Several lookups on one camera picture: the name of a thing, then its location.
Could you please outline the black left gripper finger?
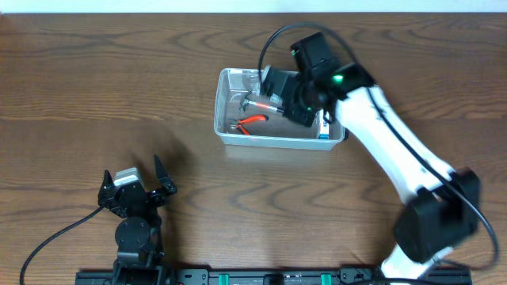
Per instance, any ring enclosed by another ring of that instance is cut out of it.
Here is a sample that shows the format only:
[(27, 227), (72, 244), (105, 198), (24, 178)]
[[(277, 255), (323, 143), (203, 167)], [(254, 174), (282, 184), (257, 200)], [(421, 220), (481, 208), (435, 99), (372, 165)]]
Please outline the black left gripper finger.
[(161, 185), (161, 187), (169, 194), (173, 195), (177, 193), (177, 186), (173, 182), (170, 175), (166, 172), (159, 156), (157, 154), (154, 155), (154, 166), (155, 166), (155, 172), (156, 177)]
[(102, 188), (112, 188), (114, 186), (113, 179), (110, 172), (106, 169), (104, 171), (103, 181), (101, 184)]

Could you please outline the blue white screwdriver box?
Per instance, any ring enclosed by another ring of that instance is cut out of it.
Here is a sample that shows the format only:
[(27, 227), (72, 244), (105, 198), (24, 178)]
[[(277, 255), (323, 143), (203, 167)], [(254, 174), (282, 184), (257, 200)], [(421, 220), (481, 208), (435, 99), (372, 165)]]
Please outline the blue white screwdriver box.
[(326, 121), (328, 119), (328, 114), (323, 110), (318, 112), (317, 115), (317, 139), (327, 140), (330, 138), (330, 125)]

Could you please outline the orange black cutting pliers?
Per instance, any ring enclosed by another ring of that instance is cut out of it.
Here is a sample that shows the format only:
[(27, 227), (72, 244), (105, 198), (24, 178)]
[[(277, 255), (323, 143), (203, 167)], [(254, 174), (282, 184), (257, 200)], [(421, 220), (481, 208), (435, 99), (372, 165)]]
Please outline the orange black cutting pliers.
[(267, 115), (257, 114), (246, 117), (244, 119), (236, 120), (232, 127), (239, 130), (243, 135), (250, 135), (250, 133), (246, 130), (245, 125), (257, 123), (257, 122), (267, 122), (269, 118)]

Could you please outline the small black claw hammer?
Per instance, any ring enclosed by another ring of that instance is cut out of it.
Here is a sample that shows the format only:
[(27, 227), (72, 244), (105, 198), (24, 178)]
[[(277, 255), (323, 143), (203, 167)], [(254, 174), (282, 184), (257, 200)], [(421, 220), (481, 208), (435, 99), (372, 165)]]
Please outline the small black claw hammer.
[(259, 101), (253, 101), (250, 99), (250, 95), (252, 94), (252, 91), (249, 91), (245, 94), (245, 96), (239, 101), (239, 110), (242, 112), (246, 111), (246, 108), (249, 106), (253, 106), (256, 108), (264, 109), (273, 113), (280, 113), (282, 114), (284, 112), (284, 108), (277, 107), (270, 104), (261, 103)]

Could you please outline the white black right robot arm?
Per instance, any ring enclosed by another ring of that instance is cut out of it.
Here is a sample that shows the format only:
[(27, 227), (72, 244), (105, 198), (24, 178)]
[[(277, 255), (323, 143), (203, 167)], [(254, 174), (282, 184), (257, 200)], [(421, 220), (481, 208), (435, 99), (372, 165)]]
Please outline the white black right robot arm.
[(404, 205), (393, 229), (395, 247), (380, 266), (382, 277), (420, 279), (476, 233), (483, 219), (479, 178), (430, 151), (359, 61), (341, 63), (323, 32), (295, 42), (291, 52), (297, 73), (266, 69), (264, 90), (282, 98), (288, 119), (306, 124), (323, 111), (328, 122), (338, 122), (363, 144)]

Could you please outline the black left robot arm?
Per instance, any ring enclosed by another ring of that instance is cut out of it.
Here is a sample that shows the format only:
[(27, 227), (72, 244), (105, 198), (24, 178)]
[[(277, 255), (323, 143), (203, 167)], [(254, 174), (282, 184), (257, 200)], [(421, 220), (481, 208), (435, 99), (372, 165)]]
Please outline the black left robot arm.
[(136, 168), (105, 171), (97, 195), (98, 205), (122, 218), (116, 228), (118, 246), (113, 264), (112, 284), (174, 284), (176, 273), (162, 263), (162, 218), (158, 209), (168, 204), (177, 187), (158, 155), (154, 156), (156, 178), (160, 184), (146, 191)]

